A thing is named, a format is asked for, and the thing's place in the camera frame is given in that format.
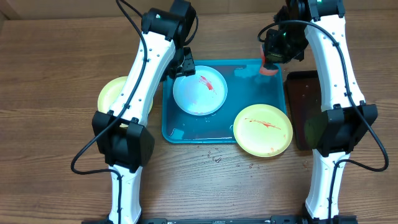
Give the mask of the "red sponge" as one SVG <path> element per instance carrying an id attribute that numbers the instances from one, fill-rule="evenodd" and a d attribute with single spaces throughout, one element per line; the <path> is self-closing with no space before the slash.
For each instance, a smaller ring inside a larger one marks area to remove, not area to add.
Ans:
<path id="1" fill-rule="evenodd" d="M 261 45 L 261 58 L 262 58 L 262 65 L 259 69 L 259 73 L 261 75 L 273 76 L 279 72 L 279 68 L 277 65 L 274 65 L 273 63 L 269 63 L 267 61 L 266 56 L 265 56 L 264 45 Z"/>

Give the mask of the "light blue plate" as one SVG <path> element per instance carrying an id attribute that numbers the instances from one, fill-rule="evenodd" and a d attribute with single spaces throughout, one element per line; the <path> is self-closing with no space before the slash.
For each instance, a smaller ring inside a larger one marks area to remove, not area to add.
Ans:
<path id="1" fill-rule="evenodd" d="M 199 65 L 196 73 L 175 80 L 172 93 L 176 104 L 184 112 L 205 116 L 219 110 L 226 101 L 228 86 L 216 69 Z"/>

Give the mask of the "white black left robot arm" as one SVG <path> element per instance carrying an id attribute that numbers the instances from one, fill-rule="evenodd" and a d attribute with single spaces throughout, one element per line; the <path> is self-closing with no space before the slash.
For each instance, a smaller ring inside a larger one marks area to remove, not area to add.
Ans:
<path id="1" fill-rule="evenodd" d="M 155 139 L 146 128 L 157 86 L 167 77 L 195 74 L 189 43 L 198 17 L 187 2 L 165 12 L 152 8 L 142 17 L 141 40 L 124 86 L 107 112 L 92 120 L 100 153 L 112 178 L 112 208 L 105 223 L 139 223 L 141 175 Z"/>

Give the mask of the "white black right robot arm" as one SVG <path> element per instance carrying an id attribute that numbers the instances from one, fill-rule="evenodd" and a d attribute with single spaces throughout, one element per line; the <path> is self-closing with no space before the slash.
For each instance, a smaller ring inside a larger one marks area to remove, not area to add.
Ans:
<path id="1" fill-rule="evenodd" d="M 273 74 L 278 64 L 303 60 L 307 47 L 317 66 L 321 113 L 304 126 L 313 170 L 302 222 L 356 223 L 356 217 L 339 214 L 338 196 L 351 152 L 366 133 L 373 132 L 377 107 L 366 103 L 355 79 L 343 2 L 286 0 L 257 38 L 262 44 L 262 74 Z"/>

